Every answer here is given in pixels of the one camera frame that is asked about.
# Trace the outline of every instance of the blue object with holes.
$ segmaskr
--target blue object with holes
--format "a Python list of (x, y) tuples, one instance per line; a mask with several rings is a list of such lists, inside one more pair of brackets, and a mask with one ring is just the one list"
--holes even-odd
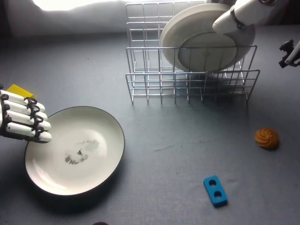
[(219, 178), (215, 175), (203, 180), (210, 200), (215, 207), (220, 207), (227, 204), (227, 195), (222, 188)]

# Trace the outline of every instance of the gray table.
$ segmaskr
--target gray table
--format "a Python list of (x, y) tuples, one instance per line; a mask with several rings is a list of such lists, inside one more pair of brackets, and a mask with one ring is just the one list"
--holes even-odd
[[(0, 53), (1, 81), (19, 84), (47, 113), (90, 105), (121, 124), (126, 148), (111, 191), (89, 210), (48, 210), (24, 187), (26, 142), (0, 138), (1, 225), (297, 224), (300, 221), (300, 67), (281, 69), (279, 47), (300, 26), (257, 29), (252, 68), (261, 70), (249, 107), (192, 101), (131, 105), (123, 34), (25, 39)], [(271, 127), (281, 145), (260, 149)], [(217, 174), (229, 204), (215, 209), (203, 179)]]

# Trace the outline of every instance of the white plate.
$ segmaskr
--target white plate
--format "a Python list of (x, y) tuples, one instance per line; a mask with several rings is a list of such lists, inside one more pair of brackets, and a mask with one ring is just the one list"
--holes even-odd
[(29, 142), (25, 167), (46, 192), (76, 195), (103, 183), (117, 168), (125, 137), (109, 113), (87, 106), (68, 108), (49, 117), (52, 141)]
[[(191, 53), (189, 49), (164, 49), (166, 59), (183, 71), (189, 68), (193, 72), (222, 70), (241, 60), (250, 50), (250, 47), (242, 46), (251, 45), (255, 38), (254, 27), (245, 27), (227, 35), (216, 34), (212, 29), (215, 20), (229, 8), (225, 4), (203, 4), (173, 17), (161, 34), (161, 47), (205, 48), (193, 49)], [(206, 53), (206, 47), (216, 46), (227, 48), (209, 48)]]

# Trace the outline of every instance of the swirl-shaped object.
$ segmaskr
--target swirl-shaped object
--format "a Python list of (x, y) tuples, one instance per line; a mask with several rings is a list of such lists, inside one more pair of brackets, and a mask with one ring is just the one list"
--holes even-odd
[(273, 150), (279, 145), (279, 138), (275, 130), (262, 128), (255, 134), (255, 141), (264, 149)]

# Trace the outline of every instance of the metal wire rack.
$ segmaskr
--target metal wire rack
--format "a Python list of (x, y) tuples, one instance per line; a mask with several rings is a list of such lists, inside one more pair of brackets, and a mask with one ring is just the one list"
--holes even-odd
[[(217, 101), (220, 96), (244, 96), (248, 101), (260, 71), (250, 69), (256, 45), (239, 46), (249, 48), (245, 58), (236, 61), (235, 64), (225, 70), (216, 72), (191, 72), (177, 69), (164, 57), (163, 50), (159, 46), (162, 30), (168, 21), (180, 11), (207, 1), (189, 2), (160, 2), (160, 3), (132, 3), (126, 5), (127, 36), (129, 48), (126, 49), (129, 73), (126, 74), (126, 82), (131, 102), (135, 97), (149, 98), (160, 97), (161, 103), (164, 97), (186, 97), (188, 102), (192, 97), (200, 97), (202, 101), (206, 97), (214, 97)], [(193, 48), (168, 48), (175, 52), (189, 51), (188, 64), (191, 62), (193, 51), (200, 49), (206, 51), (207, 57), (211, 47)]]

